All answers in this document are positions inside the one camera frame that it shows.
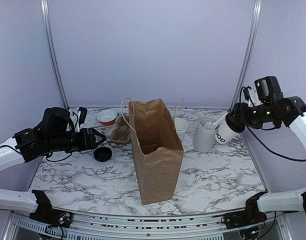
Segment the black plastic cup lid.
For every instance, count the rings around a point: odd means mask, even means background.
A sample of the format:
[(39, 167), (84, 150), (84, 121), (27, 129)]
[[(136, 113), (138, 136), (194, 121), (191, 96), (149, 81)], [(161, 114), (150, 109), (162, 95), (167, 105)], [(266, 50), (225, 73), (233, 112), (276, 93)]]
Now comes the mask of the black plastic cup lid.
[(242, 116), (239, 113), (228, 113), (225, 117), (225, 122), (232, 131), (238, 134), (242, 133), (246, 128)]

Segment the white paper coffee cup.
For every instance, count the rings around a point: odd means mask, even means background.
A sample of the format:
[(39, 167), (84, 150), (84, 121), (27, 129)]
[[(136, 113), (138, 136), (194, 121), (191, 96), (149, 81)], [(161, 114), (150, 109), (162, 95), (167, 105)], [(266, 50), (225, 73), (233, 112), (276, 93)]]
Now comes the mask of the white paper coffee cup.
[(241, 133), (244, 128), (239, 127), (230, 120), (224, 120), (215, 133), (215, 140), (220, 144), (225, 144)]

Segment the brown paper bag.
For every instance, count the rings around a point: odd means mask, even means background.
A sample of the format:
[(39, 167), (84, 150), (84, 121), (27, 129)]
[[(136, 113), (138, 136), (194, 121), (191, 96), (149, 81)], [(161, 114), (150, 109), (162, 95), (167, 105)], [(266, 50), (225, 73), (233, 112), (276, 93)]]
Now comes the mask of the brown paper bag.
[(128, 126), (141, 203), (149, 205), (172, 199), (184, 149), (164, 101), (130, 100)]

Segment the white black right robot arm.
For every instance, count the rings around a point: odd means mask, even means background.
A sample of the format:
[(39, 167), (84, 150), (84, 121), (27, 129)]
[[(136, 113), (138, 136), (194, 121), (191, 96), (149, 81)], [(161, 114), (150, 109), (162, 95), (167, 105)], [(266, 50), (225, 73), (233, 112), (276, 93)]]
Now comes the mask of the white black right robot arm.
[[(255, 88), (243, 86), (239, 91), (238, 102), (226, 116), (228, 126), (240, 133), (247, 129), (265, 150), (276, 157), (294, 163), (306, 163), (306, 104), (299, 96), (284, 96), (278, 79), (265, 76), (254, 81)], [(279, 128), (289, 129), (295, 143), (286, 143), (286, 153), (273, 150), (255, 133), (265, 124), (273, 126), (269, 132)], [(237, 214), (245, 224), (265, 220), (266, 213), (303, 212), (306, 214), (306, 187), (279, 192), (263, 191), (246, 200), (245, 209)]]

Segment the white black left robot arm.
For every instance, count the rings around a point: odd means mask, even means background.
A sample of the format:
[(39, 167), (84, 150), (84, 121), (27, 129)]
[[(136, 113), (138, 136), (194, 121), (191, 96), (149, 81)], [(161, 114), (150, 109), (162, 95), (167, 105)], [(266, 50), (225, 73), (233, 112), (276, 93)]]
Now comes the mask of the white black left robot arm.
[[(106, 136), (93, 127), (81, 127), (87, 112), (84, 107), (76, 112), (61, 107), (47, 108), (37, 126), (19, 131), (0, 144), (0, 172), (40, 157), (50, 157), (55, 152), (72, 154), (96, 149), (106, 141)], [(0, 209), (38, 215), (46, 223), (53, 222), (57, 216), (42, 190), (0, 188)]]

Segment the red white paper cup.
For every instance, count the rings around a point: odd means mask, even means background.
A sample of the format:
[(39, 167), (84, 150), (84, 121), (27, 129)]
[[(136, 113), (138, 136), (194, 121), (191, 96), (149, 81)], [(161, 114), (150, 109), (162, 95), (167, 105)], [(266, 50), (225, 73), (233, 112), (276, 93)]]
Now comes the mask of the red white paper cup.
[(112, 109), (105, 109), (100, 111), (96, 118), (103, 126), (111, 126), (116, 121), (117, 112)]

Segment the black lid stack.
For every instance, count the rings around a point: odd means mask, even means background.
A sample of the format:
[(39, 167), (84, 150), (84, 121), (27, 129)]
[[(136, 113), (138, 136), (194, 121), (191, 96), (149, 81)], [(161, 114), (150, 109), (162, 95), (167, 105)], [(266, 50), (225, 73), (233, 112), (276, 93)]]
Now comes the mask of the black lid stack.
[(94, 158), (98, 162), (102, 162), (102, 163), (110, 160), (112, 155), (113, 155), (112, 150), (108, 147), (99, 147), (93, 153)]

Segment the brown pulp cup carrier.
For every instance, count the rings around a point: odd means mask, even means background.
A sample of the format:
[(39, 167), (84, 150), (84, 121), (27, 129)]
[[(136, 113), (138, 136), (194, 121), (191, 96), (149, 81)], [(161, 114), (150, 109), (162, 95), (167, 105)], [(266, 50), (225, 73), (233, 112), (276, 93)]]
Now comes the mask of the brown pulp cup carrier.
[(110, 135), (110, 140), (116, 145), (128, 145), (131, 143), (131, 132), (129, 123), (129, 116), (120, 116), (116, 121), (116, 128)]

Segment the white wrapped straw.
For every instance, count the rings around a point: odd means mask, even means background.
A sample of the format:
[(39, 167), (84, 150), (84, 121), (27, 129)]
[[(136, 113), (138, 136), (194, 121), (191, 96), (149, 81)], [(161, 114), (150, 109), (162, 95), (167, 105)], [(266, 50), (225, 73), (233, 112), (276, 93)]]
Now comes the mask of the white wrapped straw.
[(204, 128), (208, 129), (208, 130), (215, 130), (218, 127), (218, 124), (216, 122), (211, 122), (208, 121), (205, 125)]

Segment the white ribbed cup holder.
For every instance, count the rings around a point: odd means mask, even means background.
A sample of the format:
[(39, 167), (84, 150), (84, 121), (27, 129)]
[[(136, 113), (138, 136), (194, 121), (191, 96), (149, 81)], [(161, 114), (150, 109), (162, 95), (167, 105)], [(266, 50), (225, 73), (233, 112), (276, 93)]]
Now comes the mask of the white ribbed cup holder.
[(201, 116), (197, 120), (197, 127), (193, 135), (192, 145), (194, 149), (200, 153), (209, 152), (215, 142), (215, 135), (217, 129), (208, 129), (205, 126), (208, 122), (215, 122), (216, 119), (210, 116)]

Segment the stacked white paper cups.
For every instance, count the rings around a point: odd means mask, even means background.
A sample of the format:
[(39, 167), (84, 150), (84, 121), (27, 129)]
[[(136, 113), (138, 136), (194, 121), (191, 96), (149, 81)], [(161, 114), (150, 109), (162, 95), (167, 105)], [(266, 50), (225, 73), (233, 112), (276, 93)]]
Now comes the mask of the stacked white paper cups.
[(183, 118), (176, 117), (174, 118), (174, 124), (175, 124), (176, 133), (180, 141), (182, 142), (188, 130), (188, 126), (189, 126), (188, 122)]

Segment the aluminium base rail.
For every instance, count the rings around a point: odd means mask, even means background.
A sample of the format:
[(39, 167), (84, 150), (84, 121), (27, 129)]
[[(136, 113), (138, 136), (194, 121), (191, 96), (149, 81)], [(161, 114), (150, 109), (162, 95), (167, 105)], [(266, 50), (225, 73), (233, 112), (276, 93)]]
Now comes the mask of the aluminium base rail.
[(11, 211), (3, 240), (292, 240), (284, 213), (240, 221), (240, 212), (198, 215), (126, 216), (70, 212), (67, 226), (47, 224)]

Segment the aluminium right frame post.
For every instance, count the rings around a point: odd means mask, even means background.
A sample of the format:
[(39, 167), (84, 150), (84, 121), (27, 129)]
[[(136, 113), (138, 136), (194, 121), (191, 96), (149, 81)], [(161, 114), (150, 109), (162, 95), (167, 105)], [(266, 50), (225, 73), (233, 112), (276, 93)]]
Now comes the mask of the aluminium right frame post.
[(250, 25), (250, 31), (249, 31), (249, 36), (247, 40), (247, 45), (246, 45), (246, 50), (244, 54), (244, 58), (242, 61), (242, 66), (239, 72), (238, 80), (237, 80), (237, 85), (235, 88), (235, 92), (233, 95), (233, 99), (230, 104), (229, 110), (232, 111), (234, 108), (234, 105), (238, 101), (239, 98), (239, 92), (241, 90), (241, 87), (244, 86), (244, 83), (246, 81), (247, 73), (248, 73), (248, 68), (251, 62), (251, 57), (255, 48), (256, 44), (256, 39), (258, 35), (258, 30), (260, 26), (260, 18), (261, 18), (261, 12), (262, 12), (262, 5), (263, 1), (262, 0), (255, 0), (254, 1), (254, 7), (253, 7), (253, 14), (251, 18), (251, 25)]

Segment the aluminium frame post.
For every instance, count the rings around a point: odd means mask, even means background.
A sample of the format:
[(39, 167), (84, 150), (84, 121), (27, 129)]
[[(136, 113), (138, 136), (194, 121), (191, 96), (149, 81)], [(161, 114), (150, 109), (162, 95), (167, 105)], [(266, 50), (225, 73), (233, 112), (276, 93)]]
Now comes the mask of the aluminium frame post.
[(44, 26), (44, 32), (46, 36), (46, 42), (48, 46), (48, 52), (50, 56), (50, 62), (52, 65), (56, 86), (58, 89), (59, 97), (61, 103), (65, 109), (69, 109), (69, 102), (65, 93), (64, 84), (62, 81), (62, 76), (56, 56), (56, 48), (54, 44), (53, 32), (52, 32), (52, 25), (51, 25), (51, 18), (49, 12), (49, 1), (48, 0), (41, 0), (41, 13), (42, 13), (42, 21)]
[(253, 7), (253, 14), (251, 18), (251, 25), (250, 25), (250, 31), (249, 31), (249, 36), (247, 40), (247, 45), (246, 45), (246, 50), (244, 54), (244, 58), (242, 61), (242, 66), (239, 72), (238, 80), (237, 80), (237, 85), (235, 88), (235, 92), (233, 95), (233, 99), (230, 104), (229, 110), (232, 111), (234, 108), (234, 105), (238, 101), (239, 98), (239, 92), (241, 90), (241, 87), (244, 86), (244, 83), (246, 81), (247, 73), (248, 73), (248, 68), (251, 62), (251, 57), (255, 48), (256, 44), (256, 39), (258, 35), (258, 30), (260, 26), (260, 18), (261, 18), (261, 12), (262, 12), (262, 5), (263, 1), (262, 0), (255, 0), (254, 1), (254, 7)]

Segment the aluminium left frame post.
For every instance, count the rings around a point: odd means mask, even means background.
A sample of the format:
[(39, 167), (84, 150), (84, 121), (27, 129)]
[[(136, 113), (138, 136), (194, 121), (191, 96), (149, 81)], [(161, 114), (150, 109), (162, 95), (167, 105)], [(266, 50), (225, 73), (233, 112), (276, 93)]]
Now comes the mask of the aluminium left frame post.
[(58, 89), (59, 97), (61, 103), (65, 109), (69, 109), (69, 102), (65, 93), (64, 84), (62, 81), (62, 76), (56, 56), (56, 48), (54, 44), (53, 32), (52, 32), (52, 25), (51, 25), (51, 18), (49, 12), (49, 1), (48, 0), (41, 0), (41, 13), (42, 13), (42, 21), (44, 26), (44, 32), (46, 36), (46, 42), (48, 46), (48, 52), (50, 56), (50, 62), (52, 65), (56, 86)]

